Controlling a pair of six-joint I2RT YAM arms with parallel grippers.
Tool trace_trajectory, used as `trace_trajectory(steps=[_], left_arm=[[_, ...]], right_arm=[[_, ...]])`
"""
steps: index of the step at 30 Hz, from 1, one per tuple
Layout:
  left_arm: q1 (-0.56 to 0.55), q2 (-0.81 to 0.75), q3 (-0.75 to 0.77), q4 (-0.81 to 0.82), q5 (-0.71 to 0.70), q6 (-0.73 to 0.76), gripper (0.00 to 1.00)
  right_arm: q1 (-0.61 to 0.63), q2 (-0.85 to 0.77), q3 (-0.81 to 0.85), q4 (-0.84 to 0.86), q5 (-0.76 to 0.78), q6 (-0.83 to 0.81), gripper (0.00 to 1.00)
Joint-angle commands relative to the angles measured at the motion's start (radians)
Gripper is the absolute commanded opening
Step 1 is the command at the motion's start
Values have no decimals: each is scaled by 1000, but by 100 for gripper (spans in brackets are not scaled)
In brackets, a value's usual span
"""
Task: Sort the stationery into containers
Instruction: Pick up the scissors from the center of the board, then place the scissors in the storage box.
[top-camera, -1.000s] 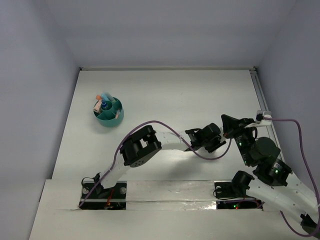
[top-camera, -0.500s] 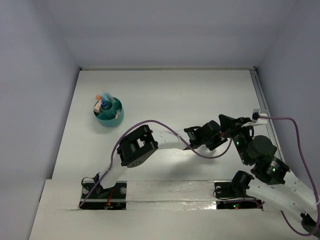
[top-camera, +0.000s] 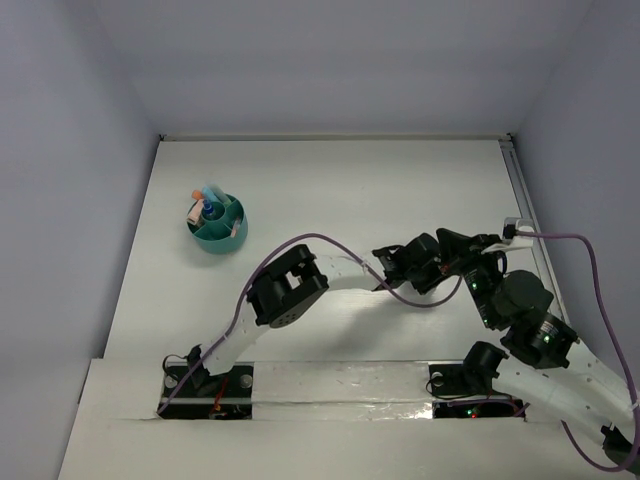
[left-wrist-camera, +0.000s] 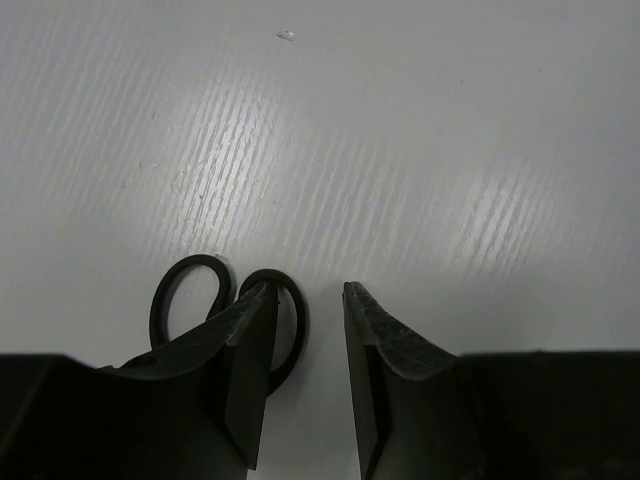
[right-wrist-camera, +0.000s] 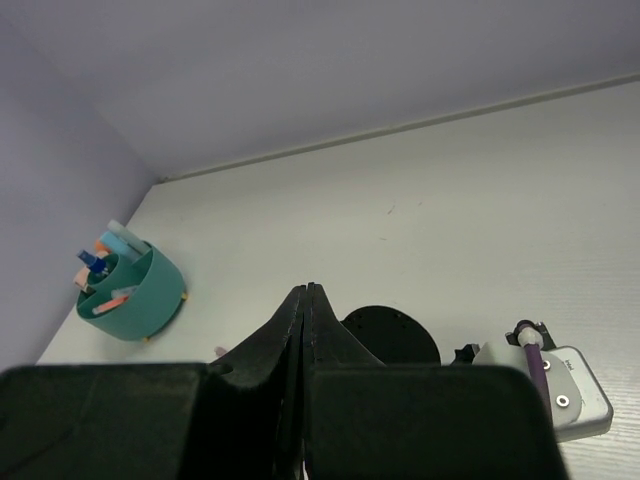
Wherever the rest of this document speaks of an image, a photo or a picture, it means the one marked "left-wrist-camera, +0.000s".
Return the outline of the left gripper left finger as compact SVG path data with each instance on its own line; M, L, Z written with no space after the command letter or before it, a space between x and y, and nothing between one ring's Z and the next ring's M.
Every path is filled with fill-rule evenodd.
M62 355L1 359L5 479L243 479L255 469L275 343L276 287L133 367Z

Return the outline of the black handled scissors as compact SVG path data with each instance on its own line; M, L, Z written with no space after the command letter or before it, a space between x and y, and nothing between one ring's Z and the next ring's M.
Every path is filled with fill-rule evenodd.
M209 308L205 320L210 320L232 305L235 294L234 277L227 264L206 254L187 256L175 263L162 277L154 293L149 313L149 338L151 348L159 348L169 342L168 316L177 286L190 270L206 267L218 278L218 292ZM241 284L240 295L244 295L257 283L272 281L291 296L296 317L295 337L285 360L270 371L269 390L271 395L288 379L303 352L309 330L309 315L306 300L296 282L287 274L276 269L259 269L252 272Z

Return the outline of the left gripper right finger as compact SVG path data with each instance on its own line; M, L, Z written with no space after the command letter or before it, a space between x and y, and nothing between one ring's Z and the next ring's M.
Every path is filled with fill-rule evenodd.
M635 479L635 351L456 356L343 288L365 479Z

